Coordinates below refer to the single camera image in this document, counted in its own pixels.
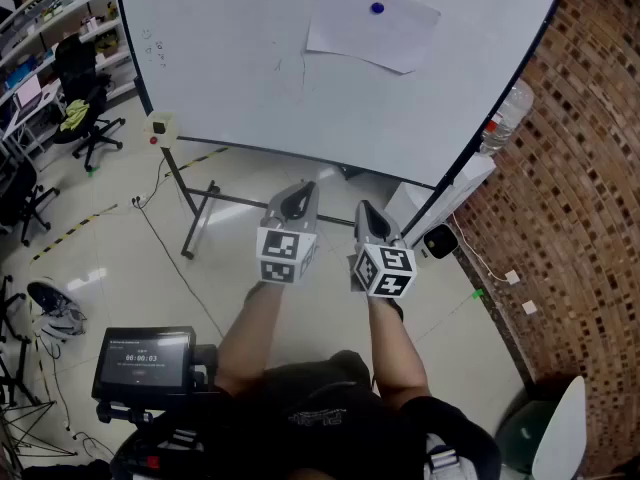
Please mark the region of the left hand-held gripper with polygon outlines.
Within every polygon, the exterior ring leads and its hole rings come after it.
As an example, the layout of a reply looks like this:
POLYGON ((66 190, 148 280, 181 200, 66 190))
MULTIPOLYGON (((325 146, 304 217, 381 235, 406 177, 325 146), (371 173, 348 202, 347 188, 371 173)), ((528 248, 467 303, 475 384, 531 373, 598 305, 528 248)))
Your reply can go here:
POLYGON ((262 282, 300 281, 315 255, 318 203, 319 188, 313 181, 294 184, 270 200, 256 238, 262 282))

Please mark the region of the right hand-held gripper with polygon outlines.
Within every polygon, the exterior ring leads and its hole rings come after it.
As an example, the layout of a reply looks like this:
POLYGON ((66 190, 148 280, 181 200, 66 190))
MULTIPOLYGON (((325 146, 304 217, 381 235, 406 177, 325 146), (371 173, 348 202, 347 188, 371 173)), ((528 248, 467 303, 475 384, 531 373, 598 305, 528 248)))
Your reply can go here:
POLYGON ((415 254, 395 220, 383 209, 362 200, 355 213, 356 257, 351 273, 369 297, 403 298, 417 276, 415 254))

